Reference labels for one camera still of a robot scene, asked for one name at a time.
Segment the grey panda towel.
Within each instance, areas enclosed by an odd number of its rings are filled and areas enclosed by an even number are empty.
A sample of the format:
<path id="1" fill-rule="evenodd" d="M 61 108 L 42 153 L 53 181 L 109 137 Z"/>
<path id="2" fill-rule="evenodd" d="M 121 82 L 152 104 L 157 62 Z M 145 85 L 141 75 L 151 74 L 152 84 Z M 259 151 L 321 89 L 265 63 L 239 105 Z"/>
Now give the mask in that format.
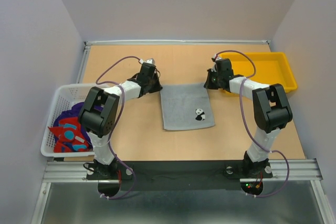
<path id="1" fill-rule="evenodd" d="M 165 130 L 189 131 L 215 125 L 209 95 L 202 83 L 164 85 L 160 97 Z"/>

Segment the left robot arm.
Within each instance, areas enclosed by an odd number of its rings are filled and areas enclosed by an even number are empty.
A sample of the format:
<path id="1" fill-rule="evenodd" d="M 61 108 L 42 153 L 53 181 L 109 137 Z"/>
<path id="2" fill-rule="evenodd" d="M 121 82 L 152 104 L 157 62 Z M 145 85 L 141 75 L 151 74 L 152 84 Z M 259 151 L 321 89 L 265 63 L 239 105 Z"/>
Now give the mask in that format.
<path id="1" fill-rule="evenodd" d="M 87 180 L 109 180 L 120 175 L 121 163 L 110 147 L 111 134 L 121 117 L 124 104 L 148 93 L 162 90 L 153 59 L 141 61 L 138 73 L 111 88 L 92 87 L 78 115 L 80 126 L 88 133 L 94 151 L 92 163 L 85 163 Z"/>

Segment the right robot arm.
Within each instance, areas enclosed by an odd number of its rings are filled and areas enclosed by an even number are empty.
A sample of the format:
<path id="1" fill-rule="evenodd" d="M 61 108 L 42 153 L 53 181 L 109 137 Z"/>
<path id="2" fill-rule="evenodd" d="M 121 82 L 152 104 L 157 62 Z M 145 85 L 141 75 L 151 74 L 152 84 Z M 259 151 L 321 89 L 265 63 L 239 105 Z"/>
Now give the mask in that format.
<path id="1" fill-rule="evenodd" d="M 240 74 L 235 75 L 229 59 L 214 59 L 214 66 L 207 70 L 206 89 L 222 89 L 239 95 L 239 106 L 243 124 L 252 140 L 243 160 L 232 167 L 231 175 L 240 178 L 253 177 L 268 165 L 272 145 L 280 131 L 292 121 L 293 115 L 286 92 L 280 84 L 263 84 L 252 81 Z M 255 135 L 248 129 L 243 97 L 253 102 Z"/>

